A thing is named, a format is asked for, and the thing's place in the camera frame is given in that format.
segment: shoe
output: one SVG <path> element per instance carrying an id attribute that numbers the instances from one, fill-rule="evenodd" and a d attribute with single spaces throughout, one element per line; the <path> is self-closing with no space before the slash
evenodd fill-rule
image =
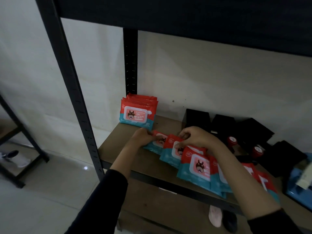
<path id="1" fill-rule="evenodd" d="M 237 217 L 235 213 L 223 210 L 223 226 L 230 233 L 237 232 Z"/>
<path id="2" fill-rule="evenodd" d="M 222 211 L 221 211 L 221 209 L 210 205 L 208 217 L 209 217 L 209 220 L 213 226 L 221 227 L 221 223 L 222 223 Z"/>

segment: hand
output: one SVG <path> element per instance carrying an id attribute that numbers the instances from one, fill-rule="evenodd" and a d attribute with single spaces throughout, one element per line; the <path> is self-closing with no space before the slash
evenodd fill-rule
<path id="1" fill-rule="evenodd" d="M 153 136 L 153 134 L 147 129 L 140 128 L 133 134 L 133 136 L 131 137 L 128 143 L 141 147 L 143 145 L 147 145 L 149 142 L 152 142 L 158 139 L 162 139 L 162 136 L 161 135 Z"/>
<path id="2" fill-rule="evenodd" d="M 179 134 L 179 137 L 185 140 L 176 144 L 174 146 L 176 149 L 183 148 L 187 145 L 193 145 L 199 148 L 205 147 L 214 150 L 216 147 L 223 145 L 217 137 L 197 126 L 184 128 Z"/>

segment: person's right hand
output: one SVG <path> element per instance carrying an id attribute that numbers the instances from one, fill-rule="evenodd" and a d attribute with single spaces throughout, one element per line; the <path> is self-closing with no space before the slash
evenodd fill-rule
<path id="1" fill-rule="evenodd" d="M 222 146 L 223 144 L 217 137 L 197 126 L 184 128 L 179 134 L 179 137 L 186 140 L 176 144 L 174 146 L 176 149 L 184 148 L 187 145 L 193 145 L 199 148 L 205 147 L 214 150 L 216 147 Z"/>

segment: white round label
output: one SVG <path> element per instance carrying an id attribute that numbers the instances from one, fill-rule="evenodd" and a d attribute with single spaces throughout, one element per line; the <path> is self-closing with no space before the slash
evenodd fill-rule
<path id="1" fill-rule="evenodd" d="M 237 140 L 236 140 L 236 138 L 234 138 L 234 137 L 230 136 L 230 141 L 232 141 L 232 142 L 236 142 Z"/>
<path id="2" fill-rule="evenodd" d="M 262 149 L 261 149 L 260 147 L 258 147 L 258 146 L 255 146 L 255 150 L 256 150 L 257 152 L 259 152 L 259 153 L 262 153 Z"/>

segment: person's left hand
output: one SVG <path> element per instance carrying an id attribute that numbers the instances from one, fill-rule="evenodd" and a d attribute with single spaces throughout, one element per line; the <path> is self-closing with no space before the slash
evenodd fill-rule
<path id="1" fill-rule="evenodd" d="M 161 138 L 162 138 L 161 135 L 153 136 L 153 134 L 147 129 L 140 128 L 133 134 L 133 136 L 129 140 L 129 143 L 135 144 L 138 147 L 141 147 L 143 145 L 147 145 L 149 142 L 152 142 Z"/>

